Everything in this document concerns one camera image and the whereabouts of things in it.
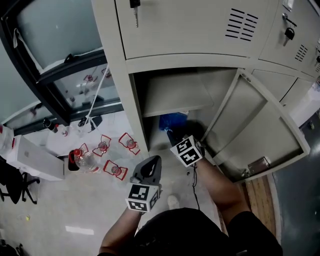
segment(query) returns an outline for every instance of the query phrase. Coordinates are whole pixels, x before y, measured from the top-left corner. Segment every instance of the black office chair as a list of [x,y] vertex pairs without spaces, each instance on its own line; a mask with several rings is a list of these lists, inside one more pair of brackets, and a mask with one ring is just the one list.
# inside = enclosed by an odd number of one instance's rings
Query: black office chair
[[18,169],[6,162],[0,161],[0,183],[6,186],[6,190],[8,191],[8,193],[3,193],[0,189],[0,198],[3,202],[5,201],[5,197],[10,197],[13,203],[17,204],[21,194],[22,201],[25,202],[25,193],[27,193],[32,203],[36,205],[37,201],[32,198],[28,189],[28,186],[35,182],[39,184],[40,179],[35,178],[28,181],[28,174],[26,172],[21,174]]

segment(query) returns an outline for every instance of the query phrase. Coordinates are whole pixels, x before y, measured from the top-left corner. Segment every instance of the person's arm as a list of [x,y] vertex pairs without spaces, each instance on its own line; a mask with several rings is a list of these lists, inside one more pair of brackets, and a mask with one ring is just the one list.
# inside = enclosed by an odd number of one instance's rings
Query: person's arm
[[226,225],[239,213],[250,211],[240,190],[207,159],[196,162],[197,173]]
[[126,243],[134,238],[140,219],[139,211],[126,208],[104,236],[99,253],[118,255]]

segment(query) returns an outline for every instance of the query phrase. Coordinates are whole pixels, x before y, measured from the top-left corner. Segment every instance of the wire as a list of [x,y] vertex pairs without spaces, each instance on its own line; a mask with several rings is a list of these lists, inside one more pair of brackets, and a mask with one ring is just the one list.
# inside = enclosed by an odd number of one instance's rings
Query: wire
[[194,198],[196,200],[196,204],[198,205],[198,210],[200,211],[200,206],[199,206],[199,202],[198,202],[198,197],[196,194],[196,185],[197,185],[197,181],[198,181],[198,177],[197,177],[197,171],[196,171],[196,164],[191,165],[191,167],[193,167],[193,184],[192,184],[192,189],[193,189],[193,194],[194,194]]

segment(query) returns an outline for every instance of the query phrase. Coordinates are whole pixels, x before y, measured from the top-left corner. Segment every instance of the black window frame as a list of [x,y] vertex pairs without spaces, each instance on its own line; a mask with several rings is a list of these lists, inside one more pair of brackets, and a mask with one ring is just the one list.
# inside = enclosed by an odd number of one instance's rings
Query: black window frame
[[[35,63],[29,56],[22,43],[14,48],[14,30],[19,29],[17,15],[33,0],[2,0],[0,3],[0,39],[14,67],[31,89],[34,95],[42,102],[52,116],[48,118],[57,124],[68,126],[70,122],[85,117],[90,106],[71,108],[61,94],[54,81],[77,72],[107,64],[104,50],[97,50],[82,56],[68,58],[66,61],[43,74],[40,74]],[[104,115],[123,111],[120,99],[107,102],[96,102],[92,116]],[[29,123],[14,130],[15,135],[24,135],[43,129],[42,120]]]

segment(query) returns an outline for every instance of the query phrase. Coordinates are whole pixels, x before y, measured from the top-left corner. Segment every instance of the white box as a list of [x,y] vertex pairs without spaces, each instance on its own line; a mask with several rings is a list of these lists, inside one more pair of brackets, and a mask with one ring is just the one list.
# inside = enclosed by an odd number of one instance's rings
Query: white box
[[150,212],[160,197],[158,186],[128,183],[128,198],[125,199],[129,209],[139,212]]
[[170,148],[170,150],[185,167],[188,167],[202,159],[200,147],[192,135]]
[[14,137],[13,149],[6,157],[7,164],[47,181],[65,178],[64,162],[36,146],[25,137]]

